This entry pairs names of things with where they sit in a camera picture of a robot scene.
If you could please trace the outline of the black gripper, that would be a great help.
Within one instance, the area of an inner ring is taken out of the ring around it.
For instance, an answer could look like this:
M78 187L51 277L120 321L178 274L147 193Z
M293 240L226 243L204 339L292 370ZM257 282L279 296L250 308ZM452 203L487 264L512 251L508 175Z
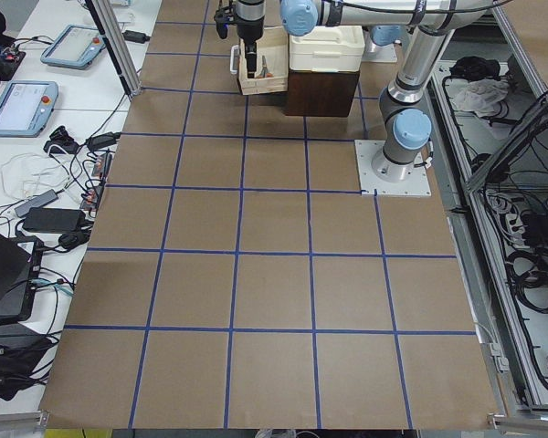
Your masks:
M257 71L257 41L263 36L264 18L245 20L237 18L237 34L245 42L247 75L254 77Z

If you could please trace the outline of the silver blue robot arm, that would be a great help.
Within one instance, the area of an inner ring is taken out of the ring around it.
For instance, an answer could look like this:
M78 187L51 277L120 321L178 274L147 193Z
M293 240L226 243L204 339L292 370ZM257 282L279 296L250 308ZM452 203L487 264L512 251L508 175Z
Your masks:
M386 47L394 44L401 35L400 25L373 26L371 29L371 41L378 47Z
M454 32L468 26L504 1L281 1L279 15L286 32L304 37L317 26L359 26L367 33L364 58L387 53L402 29L411 33L405 58L380 96L390 162L404 153L395 142L395 118L415 109Z

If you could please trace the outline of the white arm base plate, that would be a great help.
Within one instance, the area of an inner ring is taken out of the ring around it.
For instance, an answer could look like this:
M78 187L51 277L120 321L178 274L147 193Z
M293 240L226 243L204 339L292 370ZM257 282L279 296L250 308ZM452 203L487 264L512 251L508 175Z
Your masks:
M395 164L384 156L384 144L384 141L354 142L361 195L430 197L422 153L419 151L412 163Z

